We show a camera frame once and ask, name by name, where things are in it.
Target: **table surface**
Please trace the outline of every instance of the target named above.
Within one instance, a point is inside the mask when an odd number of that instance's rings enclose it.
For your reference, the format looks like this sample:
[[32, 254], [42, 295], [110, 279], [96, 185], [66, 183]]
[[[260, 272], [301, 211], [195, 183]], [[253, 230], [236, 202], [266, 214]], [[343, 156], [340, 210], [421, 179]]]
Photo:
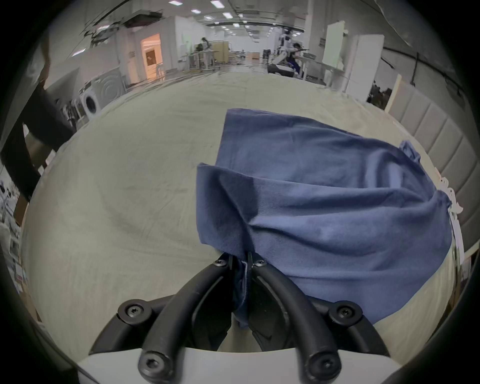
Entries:
[[[438, 184], [423, 148], [392, 117], [320, 85], [216, 72], [126, 94], [62, 146], [26, 212], [21, 256], [32, 298], [75, 361], [122, 302], [175, 294], [218, 257], [198, 239], [195, 177], [199, 163], [215, 163], [228, 108], [305, 116], [395, 146], [410, 139]], [[450, 272], [440, 268], [415, 304], [375, 325], [395, 360], [435, 329]]]
[[316, 60], [310, 59], [310, 58], [308, 58], [308, 57], [303, 57], [303, 56], [294, 55], [294, 58], [299, 59], [299, 60], [302, 60], [302, 61], [314, 62], [315, 64], [321, 65], [322, 67], [326, 67], [327, 69], [332, 70], [332, 71], [343, 72], [342, 69], [332, 67], [331, 65], [324, 64], [324, 63], [322, 63], [321, 61], [316, 61]]

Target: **washing machine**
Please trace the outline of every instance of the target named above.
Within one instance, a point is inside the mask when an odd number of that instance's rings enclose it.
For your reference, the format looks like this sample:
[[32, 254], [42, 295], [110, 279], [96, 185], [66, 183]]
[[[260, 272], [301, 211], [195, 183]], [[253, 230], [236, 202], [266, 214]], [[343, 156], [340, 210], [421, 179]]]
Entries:
[[80, 102], [89, 120], [98, 116], [101, 110], [126, 93], [120, 69], [114, 68], [89, 82], [79, 91]]

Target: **doorway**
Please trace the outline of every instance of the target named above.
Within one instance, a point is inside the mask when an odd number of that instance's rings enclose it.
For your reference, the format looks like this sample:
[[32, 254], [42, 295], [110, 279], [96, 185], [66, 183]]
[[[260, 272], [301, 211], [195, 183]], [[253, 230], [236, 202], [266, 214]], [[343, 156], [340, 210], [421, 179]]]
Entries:
[[147, 80], [154, 80], [158, 74], [160, 77], [164, 76], [162, 49], [160, 45], [160, 34], [152, 35], [141, 41], [142, 57], [144, 60], [145, 73]]

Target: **person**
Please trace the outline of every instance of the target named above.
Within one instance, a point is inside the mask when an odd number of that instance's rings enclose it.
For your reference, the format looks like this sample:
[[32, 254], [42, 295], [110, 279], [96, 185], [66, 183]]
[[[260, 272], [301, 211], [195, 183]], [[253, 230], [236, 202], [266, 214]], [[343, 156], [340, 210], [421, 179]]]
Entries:
[[[212, 45], [208, 42], [206, 37], [202, 37], [202, 46], [204, 51], [210, 50], [212, 48]], [[209, 55], [208, 57], [209, 57], [210, 65], [213, 66], [213, 54], [208, 54], [208, 55]]]
[[48, 35], [41, 37], [14, 94], [5, 125], [0, 127], [0, 159], [13, 183], [30, 201], [40, 174], [33, 166], [24, 138], [23, 125], [43, 144], [58, 151], [74, 134], [62, 113], [44, 90], [50, 60]]
[[211, 44], [208, 42], [208, 40], [206, 39], [206, 37], [202, 37], [202, 45], [204, 47], [204, 51], [206, 51], [207, 49], [210, 49], [211, 48]]
[[292, 65], [293, 69], [297, 71], [298, 74], [300, 74], [300, 66], [293, 57], [293, 55], [301, 49], [301, 45], [299, 43], [293, 44], [293, 47], [295, 48], [295, 51], [291, 52], [288, 57], [287, 57], [287, 62]]

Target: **washing machine door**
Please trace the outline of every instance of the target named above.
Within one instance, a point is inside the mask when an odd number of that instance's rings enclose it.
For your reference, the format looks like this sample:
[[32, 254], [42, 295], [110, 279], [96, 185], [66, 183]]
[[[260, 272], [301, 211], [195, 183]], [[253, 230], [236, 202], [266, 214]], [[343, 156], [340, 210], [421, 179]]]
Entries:
[[89, 120], [93, 119], [100, 113], [102, 108], [98, 102], [95, 92], [92, 89], [83, 92], [81, 101]]

